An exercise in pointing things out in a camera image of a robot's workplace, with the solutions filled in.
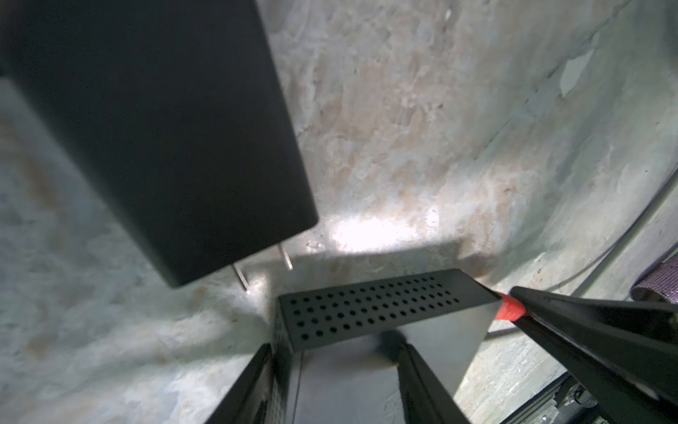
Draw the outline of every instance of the purple woven fabric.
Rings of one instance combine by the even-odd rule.
[[[655,300],[678,304],[678,255],[657,265],[631,288],[636,301],[651,300],[651,294],[659,298]]]

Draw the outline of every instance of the perforated metal box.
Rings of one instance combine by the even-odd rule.
[[[403,343],[453,396],[500,304],[457,269],[280,296],[269,423],[404,423]]]

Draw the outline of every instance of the metal prong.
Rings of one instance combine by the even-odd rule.
[[[247,280],[245,279],[245,275],[243,274],[242,271],[240,271],[240,268],[238,267],[238,265],[235,262],[232,263],[231,266],[233,267],[233,271],[235,271],[235,273],[238,275],[238,278],[240,279],[240,284],[243,285],[243,288],[245,289],[247,294],[249,294],[250,293],[250,285],[247,283]]]
[[[278,250],[280,250],[280,256],[282,256],[283,261],[285,261],[285,266],[287,267],[287,270],[291,271],[292,270],[292,261],[290,260],[290,256],[285,251],[285,248],[283,247],[282,243],[278,243]]]

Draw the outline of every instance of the stained surface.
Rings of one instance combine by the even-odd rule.
[[[242,262],[249,296],[229,270],[169,290],[0,85],[3,422],[200,423],[270,339],[282,293],[454,267],[569,293],[678,163],[674,1],[261,8],[320,223],[285,243],[292,272],[276,249]],[[565,64],[591,50],[563,97]],[[670,212],[589,295],[626,298],[631,258],[678,239]],[[455,396],[473,423],[562,371],[498,336],[510,326]]]

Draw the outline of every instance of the paint chip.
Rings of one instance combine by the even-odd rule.
[[[589,64],[589,60],[591,59],[594,50],[595,49],[591,49],[578,58],[568,60],[565,64],[565,70],[560,77],[560,92],[563,97],[567,96],[567,93],[569,93],[577,84],[579,77],[582,76],[584,68]]]

